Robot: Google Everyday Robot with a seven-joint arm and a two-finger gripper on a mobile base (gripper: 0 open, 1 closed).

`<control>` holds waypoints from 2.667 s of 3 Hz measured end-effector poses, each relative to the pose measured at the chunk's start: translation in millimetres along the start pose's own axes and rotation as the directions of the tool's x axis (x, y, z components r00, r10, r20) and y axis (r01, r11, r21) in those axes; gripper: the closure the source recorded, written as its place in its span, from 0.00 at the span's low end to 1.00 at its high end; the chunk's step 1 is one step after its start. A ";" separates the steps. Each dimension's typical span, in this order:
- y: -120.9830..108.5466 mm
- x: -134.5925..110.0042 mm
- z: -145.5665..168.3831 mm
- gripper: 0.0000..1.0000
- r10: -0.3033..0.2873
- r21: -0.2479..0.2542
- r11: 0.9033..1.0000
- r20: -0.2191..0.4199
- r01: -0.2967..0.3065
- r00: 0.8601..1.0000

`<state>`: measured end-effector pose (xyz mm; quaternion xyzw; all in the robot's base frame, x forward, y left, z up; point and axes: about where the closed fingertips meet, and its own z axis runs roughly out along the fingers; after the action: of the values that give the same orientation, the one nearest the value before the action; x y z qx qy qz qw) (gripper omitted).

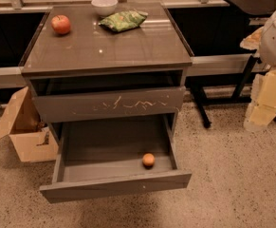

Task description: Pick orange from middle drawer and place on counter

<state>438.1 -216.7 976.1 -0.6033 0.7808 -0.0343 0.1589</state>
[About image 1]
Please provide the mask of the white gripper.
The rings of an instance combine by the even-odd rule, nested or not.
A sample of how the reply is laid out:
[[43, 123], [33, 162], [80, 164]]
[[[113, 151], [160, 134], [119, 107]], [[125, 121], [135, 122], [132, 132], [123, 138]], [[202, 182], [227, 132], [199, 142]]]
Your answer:
[[[256, 29], [244, 38], [240, 47], [257, 50], [260, 45], [263, 28]], [[265, 75], [257, 74], [252, 83], [251, 102], [248, 104], [244, 128], [255, 132], [265, 129], [276, 117], [276, 69]]]

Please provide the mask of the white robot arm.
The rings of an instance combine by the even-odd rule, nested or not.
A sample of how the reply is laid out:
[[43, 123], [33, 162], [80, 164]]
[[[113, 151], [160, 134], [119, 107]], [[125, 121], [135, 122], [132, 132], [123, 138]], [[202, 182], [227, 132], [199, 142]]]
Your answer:
[[240, 44], [241, 48], [256, 49], [260, 60], [270, 66], [265, 75], [257, 74], [252, 82], [244, 128], [255, 132], [265, 129], [276, 117], [276, 10], [266, 23]]

